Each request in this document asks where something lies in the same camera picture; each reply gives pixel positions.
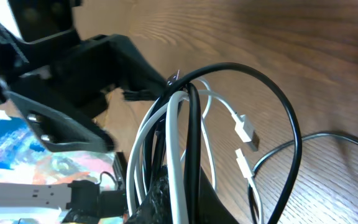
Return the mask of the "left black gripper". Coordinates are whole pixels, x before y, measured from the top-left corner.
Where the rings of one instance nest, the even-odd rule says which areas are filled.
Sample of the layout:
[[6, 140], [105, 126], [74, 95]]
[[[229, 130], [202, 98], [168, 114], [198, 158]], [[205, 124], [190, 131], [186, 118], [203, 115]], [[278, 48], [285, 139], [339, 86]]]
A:
[[109, 153], [114, 140], [89, 118], [124, 74], [122, 35], [80, 38], [79, 1], [0, 1], [0, 104], [11, 101], [50, 152]]

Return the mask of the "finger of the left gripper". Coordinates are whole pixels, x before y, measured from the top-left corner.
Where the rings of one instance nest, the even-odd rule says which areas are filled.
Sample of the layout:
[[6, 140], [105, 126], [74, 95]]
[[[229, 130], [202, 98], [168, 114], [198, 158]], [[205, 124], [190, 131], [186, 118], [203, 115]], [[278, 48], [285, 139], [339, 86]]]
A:
[[109, 46], [118, 72], [116, 85], [126, 101], [155, 101], [167, 88], [167, 80], [142, 56], [134, 43], [124, 35], [111, 36]]

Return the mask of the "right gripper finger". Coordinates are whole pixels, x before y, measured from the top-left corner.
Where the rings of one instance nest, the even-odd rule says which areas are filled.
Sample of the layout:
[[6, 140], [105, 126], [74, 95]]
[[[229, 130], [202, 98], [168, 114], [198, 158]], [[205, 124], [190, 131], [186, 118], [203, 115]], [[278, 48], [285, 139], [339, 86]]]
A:
[[203, 171], [200, 173], [196, 220], [188, 218], [186, 195], [171, 189], [173, 184], [170, 183], [170, 178], [168, 167], [163, 166], [143, 202], [129, 217], [129, 223], [237, 223], [220, 201]]

